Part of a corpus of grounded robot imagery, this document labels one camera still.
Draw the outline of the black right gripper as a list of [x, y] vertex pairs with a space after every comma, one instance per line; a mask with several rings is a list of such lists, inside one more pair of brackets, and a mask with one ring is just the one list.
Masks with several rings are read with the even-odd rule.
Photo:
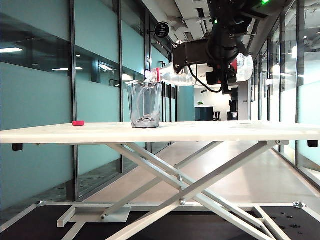
[[[239, 34], [226, 34], [220, 37], [212, 34], [212, 32], [206, 33], [207, 46], [206, 53], [209, 60], [206, 64], [209, 67], [213, 67], [214, 65], [230, 64], [233, 60], [237, 58], [239, 54], [248, 57], [251, 53], [246, 49], [243, 44], [243, 38], [247, 33], [239, 33]], [[229, 89], [229, 84], [233, 84], [237, 81], [237, 70], [229, 65], [222, 72], [222, 94], [231, 94], [232, 90]]]

